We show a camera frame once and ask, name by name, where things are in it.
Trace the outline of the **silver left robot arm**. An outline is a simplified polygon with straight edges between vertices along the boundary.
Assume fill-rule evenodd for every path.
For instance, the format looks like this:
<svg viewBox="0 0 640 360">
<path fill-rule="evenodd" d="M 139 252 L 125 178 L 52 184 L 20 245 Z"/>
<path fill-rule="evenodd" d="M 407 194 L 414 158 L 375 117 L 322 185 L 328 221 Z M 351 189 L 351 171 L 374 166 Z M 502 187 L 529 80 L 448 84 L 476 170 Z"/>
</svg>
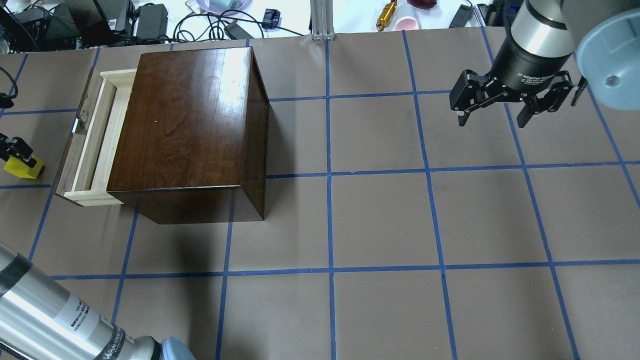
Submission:
<svg viewBox="0 0 640 360">
<path fill-rule="evenodd" d="M 33 264 L 29 253 L 1 244 L 1 348 L 19 360 L 192 360 L 181 340 L 132 338 Z"/>
</svg>

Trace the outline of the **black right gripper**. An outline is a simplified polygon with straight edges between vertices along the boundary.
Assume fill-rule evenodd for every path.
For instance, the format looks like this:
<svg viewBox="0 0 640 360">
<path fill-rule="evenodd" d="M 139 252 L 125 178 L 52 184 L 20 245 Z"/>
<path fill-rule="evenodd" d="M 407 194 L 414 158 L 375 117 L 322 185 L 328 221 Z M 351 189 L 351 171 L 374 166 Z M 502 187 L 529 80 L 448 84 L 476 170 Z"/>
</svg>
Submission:
<svg viewBox="0 0 640 360">
<path fill-rule="evenodd" d="M 507 101 L 518 101 L 521 94 L 529 94 L 522 99 L 525 105 L 516 118 L 520 129 L 534 116 L 558 111 L 573 89 L 569 71 L 561 71 L 569 57 L 532 54 L 507 35 L 487 75 L 465 69 L 452 87 L 449 105 L 457 114 L 458 126 L 465 126 L 471 112 L 489 107 L 494 103 L 493 96 L 505 92 Z M 537 94 L 550 84 L 546 94 L 538 98 Z"/>
</svg>

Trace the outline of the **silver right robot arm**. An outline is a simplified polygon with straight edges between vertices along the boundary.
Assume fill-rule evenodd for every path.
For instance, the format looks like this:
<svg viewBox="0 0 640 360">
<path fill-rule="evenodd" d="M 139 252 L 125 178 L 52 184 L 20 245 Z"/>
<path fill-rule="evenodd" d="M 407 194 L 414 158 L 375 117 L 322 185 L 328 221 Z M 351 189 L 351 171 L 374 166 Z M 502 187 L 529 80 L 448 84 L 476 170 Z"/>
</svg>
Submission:
<svg viewBox="0 0 640 360">
<path fill-rule="evenodd" d="M 582 78 L 610 109 L 638 111 L 640 9 L 637 0 L 525 0 L 486 75 L 462 71 L 449 94 L 464 126 L 494 103 L 523 103 L 519 128 L 558 111 L 573 87 L 564 64 L 575 57 Z"/>
</svg>

